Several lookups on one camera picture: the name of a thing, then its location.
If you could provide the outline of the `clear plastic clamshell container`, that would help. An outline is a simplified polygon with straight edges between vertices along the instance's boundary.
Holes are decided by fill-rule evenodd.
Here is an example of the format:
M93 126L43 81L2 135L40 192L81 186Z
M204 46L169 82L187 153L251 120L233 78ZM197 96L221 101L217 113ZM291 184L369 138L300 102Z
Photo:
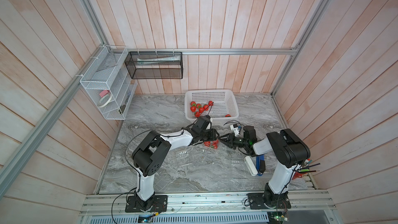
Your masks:
M218 145L219 145L219 140L215 140L215 141L206 141L203 143L204 146L209 147L209 148L213 148L213 149L217 149Z

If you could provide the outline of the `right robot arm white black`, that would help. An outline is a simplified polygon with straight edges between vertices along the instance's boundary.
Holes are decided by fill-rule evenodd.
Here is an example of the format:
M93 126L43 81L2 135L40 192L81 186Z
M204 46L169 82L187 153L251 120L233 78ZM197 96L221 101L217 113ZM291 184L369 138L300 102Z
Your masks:
M243 148L246 155L256 157L272 151L277 165L272 178L266 183L263 193L249 193L248 206L251 209L289 209L288 185L293 180L311 152L308 146L291 130L270 132L258 140L253 126L243 127L243 137L235 133L220 136L218 140L232 149Z

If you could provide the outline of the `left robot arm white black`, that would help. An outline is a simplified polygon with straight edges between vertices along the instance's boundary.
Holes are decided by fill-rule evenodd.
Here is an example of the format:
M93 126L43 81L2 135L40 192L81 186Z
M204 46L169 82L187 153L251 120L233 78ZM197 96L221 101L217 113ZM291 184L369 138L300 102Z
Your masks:
M154 175L171 150L215 141L217 135L208 115L200 116L175 133L160 134L150 130L132 153L134 168L138 172L138 198L147 202L154 195Z

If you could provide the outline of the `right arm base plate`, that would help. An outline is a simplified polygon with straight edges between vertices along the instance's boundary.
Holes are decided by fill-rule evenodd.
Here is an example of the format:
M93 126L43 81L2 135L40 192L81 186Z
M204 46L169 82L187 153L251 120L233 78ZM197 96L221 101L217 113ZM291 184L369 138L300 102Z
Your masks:
M249 206L251 209L290 209L291 202L288 198L288 192L280 195L266 191L265 193L247 194Z

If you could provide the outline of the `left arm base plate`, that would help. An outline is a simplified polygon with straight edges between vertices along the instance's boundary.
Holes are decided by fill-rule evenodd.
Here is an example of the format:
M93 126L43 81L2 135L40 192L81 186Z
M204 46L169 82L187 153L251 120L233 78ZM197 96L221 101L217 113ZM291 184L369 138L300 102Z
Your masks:
M138 195L127 198L126 213L162 213L167 211L168 196L153 195L148 200L142 200Z

